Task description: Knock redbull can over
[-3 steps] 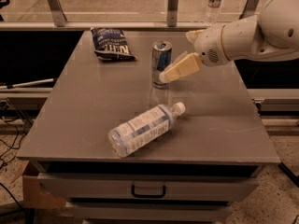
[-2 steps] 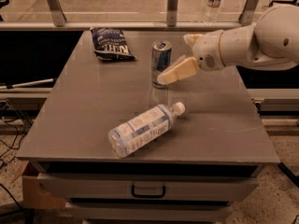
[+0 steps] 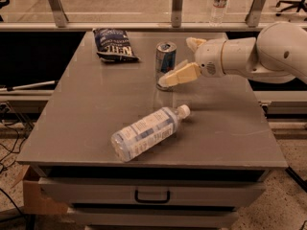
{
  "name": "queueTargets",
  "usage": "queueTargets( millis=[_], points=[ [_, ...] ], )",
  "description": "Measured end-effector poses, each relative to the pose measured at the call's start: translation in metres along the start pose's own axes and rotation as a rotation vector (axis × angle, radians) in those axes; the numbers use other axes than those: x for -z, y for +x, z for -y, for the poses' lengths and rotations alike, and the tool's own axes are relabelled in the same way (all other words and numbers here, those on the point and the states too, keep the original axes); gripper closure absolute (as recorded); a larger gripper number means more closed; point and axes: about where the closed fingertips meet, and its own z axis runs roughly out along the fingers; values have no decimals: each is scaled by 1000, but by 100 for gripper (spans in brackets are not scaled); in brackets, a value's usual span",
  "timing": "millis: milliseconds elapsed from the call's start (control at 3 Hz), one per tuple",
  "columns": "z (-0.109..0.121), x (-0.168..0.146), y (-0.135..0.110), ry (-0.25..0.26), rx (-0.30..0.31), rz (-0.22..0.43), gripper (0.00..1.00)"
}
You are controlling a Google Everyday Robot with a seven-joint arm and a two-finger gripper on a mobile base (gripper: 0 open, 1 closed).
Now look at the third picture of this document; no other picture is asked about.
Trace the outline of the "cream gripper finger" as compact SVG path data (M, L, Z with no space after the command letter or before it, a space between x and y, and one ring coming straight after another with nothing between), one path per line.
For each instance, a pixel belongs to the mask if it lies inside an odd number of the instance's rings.
M188 37L186 39L186 44L193 53L205 42L206 40L202 38Z
M195 62L176 67L158 80L161 87L171 87L190 81L195 81L201 75L201 69Z

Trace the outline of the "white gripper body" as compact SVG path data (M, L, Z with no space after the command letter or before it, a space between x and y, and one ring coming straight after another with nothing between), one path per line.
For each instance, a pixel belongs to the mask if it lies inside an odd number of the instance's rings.
M201 68L201 73L208 78L224 76L222 53L225 39L210 39L202 43L196 50L195 62Z

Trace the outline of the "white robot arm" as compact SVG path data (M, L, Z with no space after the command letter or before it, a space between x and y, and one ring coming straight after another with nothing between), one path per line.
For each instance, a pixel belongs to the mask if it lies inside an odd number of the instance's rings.
M194 53L161 77L163 88L194 81L199 76L220 78L238 75L251 81L284 83L293 79L307 82L307 32L289 22L265 27L257 37L210 39L188 37Z

